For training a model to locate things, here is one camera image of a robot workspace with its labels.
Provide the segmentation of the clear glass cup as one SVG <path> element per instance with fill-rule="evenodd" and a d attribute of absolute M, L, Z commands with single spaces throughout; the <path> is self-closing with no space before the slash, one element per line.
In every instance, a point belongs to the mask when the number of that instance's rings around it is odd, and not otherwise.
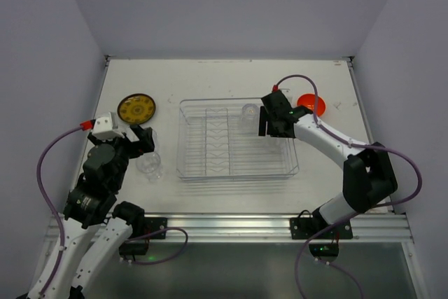
<path fill-rule="evenodd" d="M 162 161 L 159 153 L 145 153 L 136 160 L 137 170 L 151 183 L 155 183 L 162 177 Z"/>
<path fill-rule="evenodd" d="M 260 109 L 256 104 L 245 104 L 241 108 L 240 127 L 245 132 L 258 133 Z"/>

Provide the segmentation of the orange plastic bowl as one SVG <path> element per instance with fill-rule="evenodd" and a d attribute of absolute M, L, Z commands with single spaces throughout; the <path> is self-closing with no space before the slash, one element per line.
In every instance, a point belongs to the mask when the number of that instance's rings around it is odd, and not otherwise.
<path fill-rule="evenodd" d="M 321 97 L 316 97 L 316 95 L 312 93 L 306 93 L 297 99 L 298 106 L 305 106 L 312 111 L 315 108 L 315 103 L 317 103 L 316 115 L 321 117 L 326 112 L 326 103 Z"/>

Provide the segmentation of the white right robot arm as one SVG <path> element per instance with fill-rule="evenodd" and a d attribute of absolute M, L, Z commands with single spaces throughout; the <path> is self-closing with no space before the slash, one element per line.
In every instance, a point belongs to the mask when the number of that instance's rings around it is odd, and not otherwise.
<path fill-rule="evenodd" d="M 347 216 L 363 214 L 397 191 L 398 183 L 387 152 L 356 147 L 352 139 L 326 125 L 305 106 L 292 107 L 279 90 L 261 98 L 260 136 L 299 139 L 342 169 L 342 192 L 315 209 L 298 227 L 318 232 Z"/>

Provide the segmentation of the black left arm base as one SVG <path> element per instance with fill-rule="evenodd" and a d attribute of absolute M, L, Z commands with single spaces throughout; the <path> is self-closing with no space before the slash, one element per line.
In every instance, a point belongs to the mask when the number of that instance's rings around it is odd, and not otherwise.
<path fill-rule="evenodd" d="M 163 230 L 167 227 L 168 218 L 166 217 L 145 217 L 142 234 L 152 234 L 154 232 Z"/>

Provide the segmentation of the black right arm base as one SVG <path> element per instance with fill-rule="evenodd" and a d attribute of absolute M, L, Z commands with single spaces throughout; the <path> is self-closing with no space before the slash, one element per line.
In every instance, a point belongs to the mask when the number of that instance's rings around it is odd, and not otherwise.
<path fill-rule="evenodd" d="M 310 211 L 301 211 L 297 216 L 289 218 L 289 229 L 292 239 L 309 239 L 320 230 L 326 229 L 317 239 L 353 239 L 354 234 L 349 221 L 338 226 L 327 229 L 327 226 L 320 218 L 314 218 Z"/>

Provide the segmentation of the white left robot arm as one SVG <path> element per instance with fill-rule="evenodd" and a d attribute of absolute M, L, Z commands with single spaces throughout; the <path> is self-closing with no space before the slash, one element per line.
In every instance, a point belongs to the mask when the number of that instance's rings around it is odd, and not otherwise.
<path fill-rule="evenodd" d="M 144 231 L 144 210 L 130 202 L 117 203 L 129 161 L 155 150 L 153 129 L 131 126 L 137 139 L 88 120 L 69 130 L 88 131 L 93 148 L 62 213 L 50 210 L 59 238 L 35 285 L 25 298 L 85 298 L 94 280 L 119 246 Z"/>

